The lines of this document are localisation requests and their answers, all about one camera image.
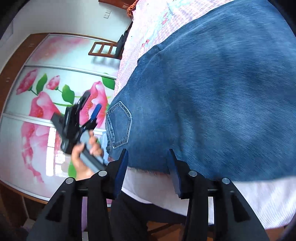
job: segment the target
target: human hand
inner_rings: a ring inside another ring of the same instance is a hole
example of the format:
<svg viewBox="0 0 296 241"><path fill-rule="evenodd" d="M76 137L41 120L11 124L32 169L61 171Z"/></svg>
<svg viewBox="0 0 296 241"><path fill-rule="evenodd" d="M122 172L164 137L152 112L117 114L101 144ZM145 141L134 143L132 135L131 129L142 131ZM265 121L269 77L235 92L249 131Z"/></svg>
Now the human hand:
<svg viewBox="0 0 296 241"><path fill-rule="evenodd" d="M97 142L97 138L94 136L93 131L89 131L89 144L91 145L91 149L89 150L89 153L94 156L104 156L104 151L101 149L100 143ZM73 147L71 159L73 166L76 170L76 180L82 180L90 178L94 173L93 171L87 167L83 161L80 159L80 153L84 149L84 143L77 144Z"/></svg>

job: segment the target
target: metal screw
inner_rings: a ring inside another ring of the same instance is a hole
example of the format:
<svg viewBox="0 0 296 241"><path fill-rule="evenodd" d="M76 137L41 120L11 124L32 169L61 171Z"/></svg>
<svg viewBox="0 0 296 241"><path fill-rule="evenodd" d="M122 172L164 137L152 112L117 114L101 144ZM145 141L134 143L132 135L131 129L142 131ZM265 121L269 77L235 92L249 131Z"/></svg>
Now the metal screw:
<svg viewBox="0 0 296 241"><path fill-rule="evenodd" d="M107 175L107 172L105 171L105 170L101 170L101 171L99 171L99 176L100 177L104 177L104 176L106 176Z"/></svg>
<svg viewBox="0 0 296 241"><path fill-rule="evenodd" d="M188 174L189 174L189 176L192 176L192 177L196 177L197 176L197 172L196 171L193 171L193 170L189 171Z"/></svg>
<svg viewBox="0 0 296 241"><path fill-rule="evenodd" d="M222 179L222 182L224 183L224 184L229 184L230 183L230 180L228 179L228 178L223 178Z"/></svg>
<svg viewBox="0 0 296 241"><path fill-rule="evenodd" d="M67 183L67 184L70 184L70 183L72 183L73 181L74 181L74 179L71 178L71 177L69 177L69 178L66 179L66 183Z"/></svg>

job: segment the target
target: black pants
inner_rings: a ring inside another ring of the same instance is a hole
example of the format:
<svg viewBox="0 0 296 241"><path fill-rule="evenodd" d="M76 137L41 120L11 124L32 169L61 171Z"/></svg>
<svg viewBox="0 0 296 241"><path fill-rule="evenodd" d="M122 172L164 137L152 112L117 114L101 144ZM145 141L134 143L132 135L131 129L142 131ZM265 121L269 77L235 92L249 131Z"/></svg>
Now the black pants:
<svg viewBox="0 0 296 241"><path fill-rule="evenodd" d="M147 222L185 224L186 216L145 204L121 192L112 202L110 224L114 241L148 241Z"/></svg>

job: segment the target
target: wall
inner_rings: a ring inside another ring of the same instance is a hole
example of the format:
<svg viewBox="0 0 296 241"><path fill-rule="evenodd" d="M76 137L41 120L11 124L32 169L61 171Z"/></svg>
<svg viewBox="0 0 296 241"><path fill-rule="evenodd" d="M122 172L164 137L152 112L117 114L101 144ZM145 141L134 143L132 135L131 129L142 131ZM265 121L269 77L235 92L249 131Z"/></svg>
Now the wall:
<svg viewBox="0 0 296 241"><path fill-rule="evenodd" d="M111 10L104 18L106 9ZM0 71L32 33L68 32L118 41L131 20L126 10L98 0L30 0L13 19L13 34L0 47Z"/></svg>

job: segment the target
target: back pocket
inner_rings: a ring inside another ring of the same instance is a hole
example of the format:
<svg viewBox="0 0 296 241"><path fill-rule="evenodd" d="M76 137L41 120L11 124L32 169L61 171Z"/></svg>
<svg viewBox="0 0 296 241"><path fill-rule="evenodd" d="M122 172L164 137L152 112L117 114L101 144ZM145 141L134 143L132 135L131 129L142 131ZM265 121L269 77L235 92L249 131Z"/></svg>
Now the back pocket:
<svg viewBox="0 0 296 241"><path fill-rule="evenodd" d="M106 114L106 131L108 137L107 152L128 143L131 131L132 116L128 108L121 102L113 105Z"/></svg>

